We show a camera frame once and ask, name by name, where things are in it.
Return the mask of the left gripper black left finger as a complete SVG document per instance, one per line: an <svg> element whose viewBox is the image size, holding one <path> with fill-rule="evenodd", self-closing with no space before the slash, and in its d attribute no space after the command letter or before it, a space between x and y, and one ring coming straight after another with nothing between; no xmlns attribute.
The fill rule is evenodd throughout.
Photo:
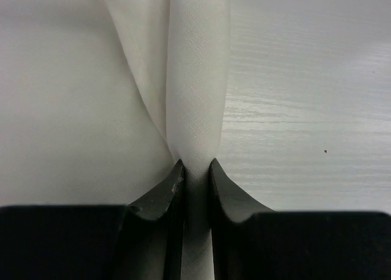
<svg viewBox="0 0 391 280"><path fill-rule="evenodd" d="M180 279L185 168L126 205L1 208L2 279Z"/></svg>

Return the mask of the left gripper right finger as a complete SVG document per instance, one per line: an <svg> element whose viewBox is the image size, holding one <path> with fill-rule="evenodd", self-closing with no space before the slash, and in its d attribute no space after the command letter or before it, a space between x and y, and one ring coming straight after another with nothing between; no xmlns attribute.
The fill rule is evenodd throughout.
<svg viewBox="0 0 391 280"><path fill-rule="evenodd" d="M216 279L389 279L390 215L277 212L210 164Z"/></svg>

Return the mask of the white cloth napkin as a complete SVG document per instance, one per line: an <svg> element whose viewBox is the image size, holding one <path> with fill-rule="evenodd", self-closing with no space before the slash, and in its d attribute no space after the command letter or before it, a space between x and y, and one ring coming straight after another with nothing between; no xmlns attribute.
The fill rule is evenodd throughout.
<svg viewBox="0 0 391 280"><path fill-rule="evenodd" d="M213 279L228 0L1 0L1 204L121 204L187 169L182 279Z"/></svg>

